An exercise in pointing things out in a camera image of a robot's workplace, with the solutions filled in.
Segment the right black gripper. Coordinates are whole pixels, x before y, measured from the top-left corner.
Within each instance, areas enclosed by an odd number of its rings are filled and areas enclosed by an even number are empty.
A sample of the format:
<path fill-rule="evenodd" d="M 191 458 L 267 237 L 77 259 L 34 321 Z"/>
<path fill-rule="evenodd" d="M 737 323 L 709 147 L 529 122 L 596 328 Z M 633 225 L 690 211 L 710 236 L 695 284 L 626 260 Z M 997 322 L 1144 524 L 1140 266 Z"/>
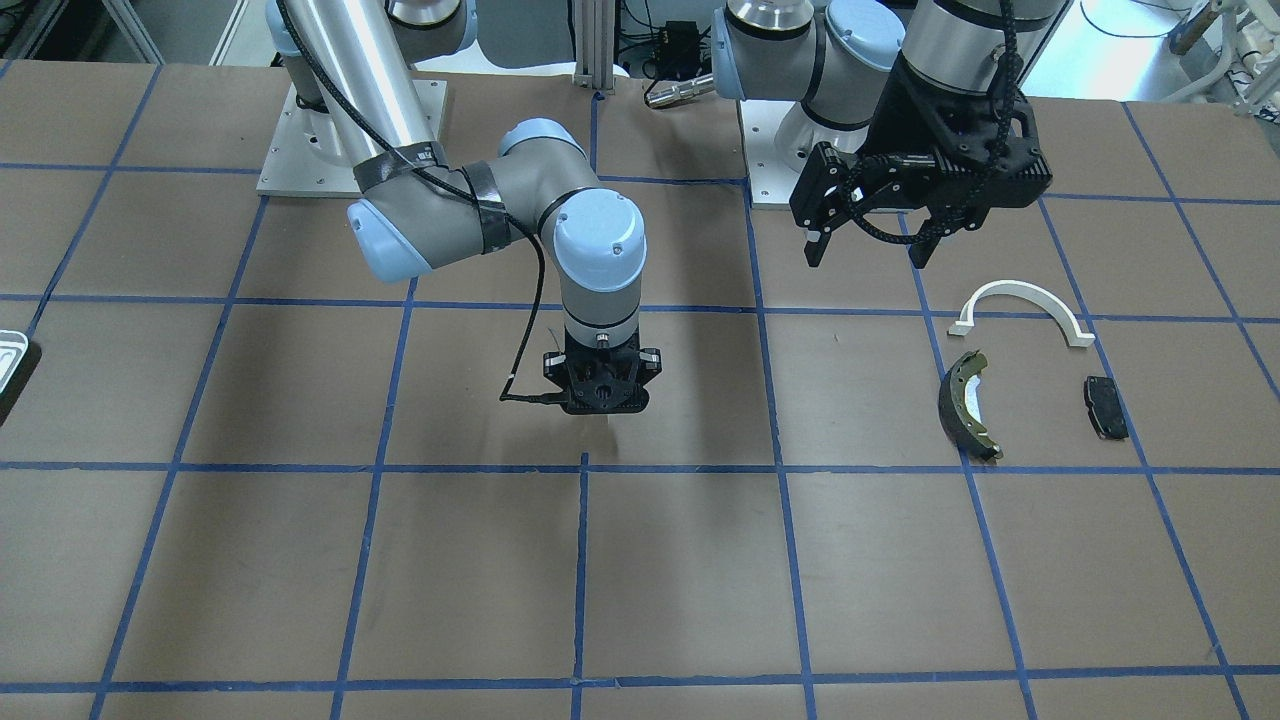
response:
<path fill-rule="evenodd" d="M 559 387 L 552 402 L 570 415 L 640 413 L 650 400 L 645 384 L 660 373 L 660 350 L 643 348 L 637 334 L 613 348 L 568 337 L 563 352 L 543 355 L 543 375 Z"/>

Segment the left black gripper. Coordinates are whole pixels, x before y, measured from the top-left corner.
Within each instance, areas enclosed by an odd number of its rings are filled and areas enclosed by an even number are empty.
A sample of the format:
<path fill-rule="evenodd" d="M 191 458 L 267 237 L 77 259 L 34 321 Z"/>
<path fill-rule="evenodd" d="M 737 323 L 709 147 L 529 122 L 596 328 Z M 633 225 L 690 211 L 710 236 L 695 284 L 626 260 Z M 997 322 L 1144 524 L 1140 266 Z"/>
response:
<path fill-rule="evenodd" d="M 817 143 L 809 152 L 788 200 L 796 225 L 805 225 L 806 264 L 820 265 L 833 233 L 854 214 L 928 208 L 908 251 L 920 270 L 963 223 L 980 224 L 992 208 L 1034 202 L 1053 176 L 1014 79 L 1021 67 L 1020 56 L 998 60 L 995 78 L 970 94 L 943 88 L 900 56 L 863 146 L 847 155 Z"/>

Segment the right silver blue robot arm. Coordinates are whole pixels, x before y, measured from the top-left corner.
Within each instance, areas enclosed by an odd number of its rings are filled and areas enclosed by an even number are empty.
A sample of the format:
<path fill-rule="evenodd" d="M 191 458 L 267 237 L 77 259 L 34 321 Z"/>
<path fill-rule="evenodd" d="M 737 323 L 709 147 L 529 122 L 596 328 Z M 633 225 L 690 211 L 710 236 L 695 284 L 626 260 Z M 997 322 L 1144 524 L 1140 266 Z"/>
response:
<path fill-rule="evenodd" d="M 532 118 L 489 161 L 453 168 L 410 73 L 475 40 L 471 1 L 273 1 L 276 50 L 308 109 L 328 115 L 360 199 L 348 220 L 380 281 L 426 275 L 517 240 L 559 277 L 564 347 L 543 360 L 556 389 L 532 404 L 571 415 L 640 413 L 660 352 L 639 336 L 648 247 L 637 205 L 602 186 L 559 123 Z"/>

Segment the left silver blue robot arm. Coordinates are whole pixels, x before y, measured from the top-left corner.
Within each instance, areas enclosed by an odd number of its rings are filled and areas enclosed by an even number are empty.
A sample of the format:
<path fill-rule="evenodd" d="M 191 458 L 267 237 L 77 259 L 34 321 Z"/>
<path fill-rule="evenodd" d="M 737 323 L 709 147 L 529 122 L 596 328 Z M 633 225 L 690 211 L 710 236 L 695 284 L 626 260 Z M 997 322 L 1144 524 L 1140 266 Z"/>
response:
<path fill-rule="evenodd" d="M 794 101 L 810 123 L 863 132 L 855 149 L 817 138 L 790 195 L 818 266 L 852 223 L 923 268 L 940 242 L 995 208 L 1027 208 L 1052 183 L 1027 61 L 1061 1 L 919 1 L 902 22 L 878 1 L 727 1 L 712 22 L 716 91 Z"/>

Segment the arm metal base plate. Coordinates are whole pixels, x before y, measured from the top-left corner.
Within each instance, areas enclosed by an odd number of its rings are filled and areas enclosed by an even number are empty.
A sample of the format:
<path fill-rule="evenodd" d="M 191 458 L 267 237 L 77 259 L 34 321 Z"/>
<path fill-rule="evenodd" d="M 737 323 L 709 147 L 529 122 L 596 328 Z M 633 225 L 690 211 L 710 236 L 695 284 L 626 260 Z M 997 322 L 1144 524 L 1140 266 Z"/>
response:
<path fill-rule="evenodd" d="M 349 120 L 302 108 L 297 97 L 296 87 L 289 87 L 262 160 L 257 192 L 293 199 L 358 197 L 346 140 L 355 136 L 357 150 L 369 155 L 378 152 L 375 143 Z"/>
<path fill-rule="evenodd" d="M 800 102 L 740 101 L 751 206 L 787 210 L 808 156 L 819 142 L 827 142 L 845 165 L 854 164 L 858 150 L 867 141 L 873 114 L 874 108 L 863 111 L 863 126 L 856 129 L 835 129 L 812 119 Z"/>

